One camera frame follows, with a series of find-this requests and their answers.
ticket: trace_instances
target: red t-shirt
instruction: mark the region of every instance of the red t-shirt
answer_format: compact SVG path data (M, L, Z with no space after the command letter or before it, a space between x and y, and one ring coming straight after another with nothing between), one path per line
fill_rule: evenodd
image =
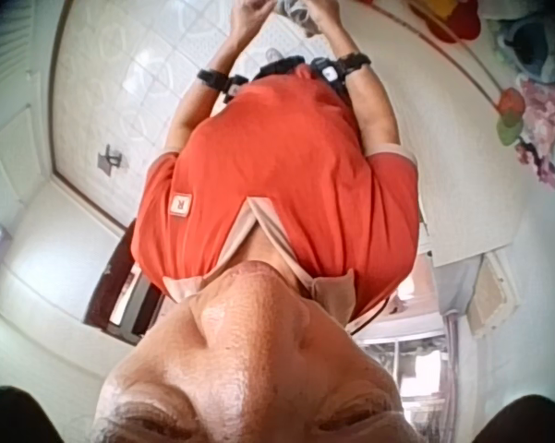
M416 179L405 156L363 156L353 113L304 66L245 86L197 127L180 156L154 163L132 252L162 289L163 277L205 275L246 198L269 198L307 273L354 270L358 317L413 267ZM170 210L175 195L187 196L186 216Z

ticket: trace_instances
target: man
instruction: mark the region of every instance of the man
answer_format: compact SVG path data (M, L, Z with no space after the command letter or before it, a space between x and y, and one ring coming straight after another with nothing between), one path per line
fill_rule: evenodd
M332 0L306 0L337 57ZM228 74L274 7L235 0ZM196 82L152 165L132 251L177 305L108 377L97 441L417 441L392 378L344 331L416 254L416 167L367 64L351 107L307 66L218 92Z

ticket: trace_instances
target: shirt sleeve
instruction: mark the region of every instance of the shirt sleeve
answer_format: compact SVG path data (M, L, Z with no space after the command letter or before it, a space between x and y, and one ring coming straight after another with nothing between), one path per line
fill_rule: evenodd
M138 209L131 253L146 277L165 292L164 239L168 202L178 154L166 153L150 167Z
M369 252L369 300L358 300L357 313L389 297L412 271L418 245L416 165L398 151L367 158L373 172L372 248Z

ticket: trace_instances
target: shirt label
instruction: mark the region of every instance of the shirt label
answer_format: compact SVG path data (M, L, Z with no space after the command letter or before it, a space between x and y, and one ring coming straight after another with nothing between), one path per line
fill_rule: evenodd
M175 194L170 202L170 213L178 217L186 217L191 209L192 196L186 194Z

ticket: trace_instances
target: tiled floor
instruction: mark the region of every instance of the tiled floor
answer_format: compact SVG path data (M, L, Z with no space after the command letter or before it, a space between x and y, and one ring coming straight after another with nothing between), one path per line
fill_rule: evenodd
M232 0L75 0L57 58L54 150L57 170L113 217L135 217L145 172L197 72L229 31ZM267 49L329 54L272 15L235 72L252 77ZM111 177L96 166L107 145L123 153Z

